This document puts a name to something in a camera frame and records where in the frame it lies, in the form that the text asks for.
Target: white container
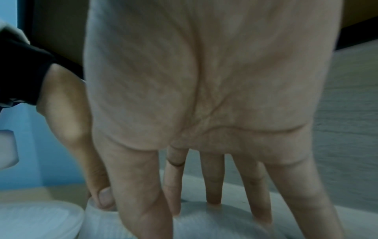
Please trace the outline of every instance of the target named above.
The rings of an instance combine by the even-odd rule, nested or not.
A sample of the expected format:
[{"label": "white container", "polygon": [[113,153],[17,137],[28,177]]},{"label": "white container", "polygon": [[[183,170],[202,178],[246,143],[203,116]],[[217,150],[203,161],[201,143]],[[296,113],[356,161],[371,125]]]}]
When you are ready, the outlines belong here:
[{"label": "white container", "polygon": [[67,202],[0,204],[1,239],[74,239],[83,221],[84,210]]},{"label": "white container", "polygon": [[[182,204],[174,218],[174,239],[285,239],[253,222],[251,213],[231,206],[209,206],[205,202]],[[79,239],[136,239],[127,231],[115,211],[96,208],[92,199],[85,210]]]}]

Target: fingernail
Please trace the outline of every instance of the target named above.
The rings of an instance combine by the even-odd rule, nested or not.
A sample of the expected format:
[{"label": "fingernail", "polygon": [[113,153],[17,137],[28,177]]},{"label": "fingernail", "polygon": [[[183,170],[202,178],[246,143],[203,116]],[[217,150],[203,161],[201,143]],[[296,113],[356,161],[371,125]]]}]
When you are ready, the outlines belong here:
[{"label": "fingernail", "polygon": [[114,205],[114,197],[111,187],[104,188],[98,194],[98,199],[100,200],[101,206],[103,208],[109,208]]}]

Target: white bowl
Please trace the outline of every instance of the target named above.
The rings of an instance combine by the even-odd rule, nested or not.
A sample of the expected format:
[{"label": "white bowl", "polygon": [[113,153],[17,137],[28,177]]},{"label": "white bowl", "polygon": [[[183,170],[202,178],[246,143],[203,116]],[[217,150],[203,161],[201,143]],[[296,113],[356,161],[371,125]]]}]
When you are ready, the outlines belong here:
[{"label": "white bowl", "polygon": [[[185,202],[174,218],[174,239],[285,239],[266,231],[253,221],[252,214],[231,206],[211,206],[205,202]],[[85,210],[79,239],[136,239],[127,231],[116,211],[96,208],[92,199]]]},{"label": "white bowl", "polygon": [[84,210],[67,202],[0,204],[0,238],[74,239],[83,220]]}]

